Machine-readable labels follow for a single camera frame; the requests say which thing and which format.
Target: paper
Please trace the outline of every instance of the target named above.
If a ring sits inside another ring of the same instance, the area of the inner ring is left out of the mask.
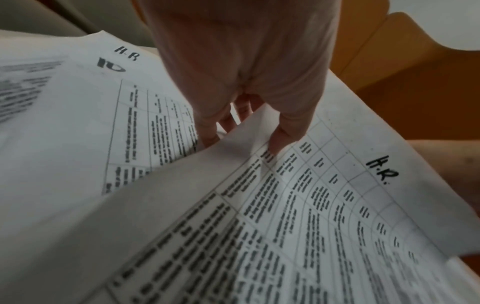
[[[47,40],[0,55],[0,238],[197,150],[192,109],[158,58],[105,33]]]

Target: page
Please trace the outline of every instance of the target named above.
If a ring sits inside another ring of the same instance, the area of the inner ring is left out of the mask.
[[[106,33],[4,42],[0,238],[198,149],[192,108],[153,54]]]
[[[0,300],[463,303],[447,258],[480,223],[332,73],[276,157],[263,107],[213,147],[12,237]]]

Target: finger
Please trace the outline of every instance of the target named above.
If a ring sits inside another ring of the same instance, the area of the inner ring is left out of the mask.
[[[248,116],[252,114],[252,108],[250,107],[250,96],[248,94],[239,95],[233,102],[236,113],[240,118],[240,121],[244,121]]]
[[[309,129],[315,108],[297,115],[280,113],[279,124],[270,136],[268,150],[277,155],[287,145],[300,140]]]
[[[220,111],[211,116],[204,116],[197,111],[193,113],[193,120],[195,121],[198,138],[206,148],[220,140],[220,137],[217,134],[217,122],[220,122],[220,120],[230,112],[230,108],[230,104],[227,104],[221,108]]]
[[[223,116],[218,123],[221,125],[221,127],[229,133],[231,130],[233,130],[236,126],[237,123],[234,120],[234,117],[232,116],[230,110],[225,113],[225,116]]]
[[[259,107],[264,105],[264,100],[257,94],[251,94],[250,96],[250,106],[251,110],[255,112]]]

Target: gray fabric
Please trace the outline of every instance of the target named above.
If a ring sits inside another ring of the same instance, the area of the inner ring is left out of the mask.
[[[85,35],[36,0],[0,0],[0,29],[53,36]]]
[[[68,20],[87,33],[101,30],[138,46],[153,47],[148,27],[131,0],[54,0]]]

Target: forearm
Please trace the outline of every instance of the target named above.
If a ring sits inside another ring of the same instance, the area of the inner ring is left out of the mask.
[[[480,140],[409,143],[455,192],[480,211]]]

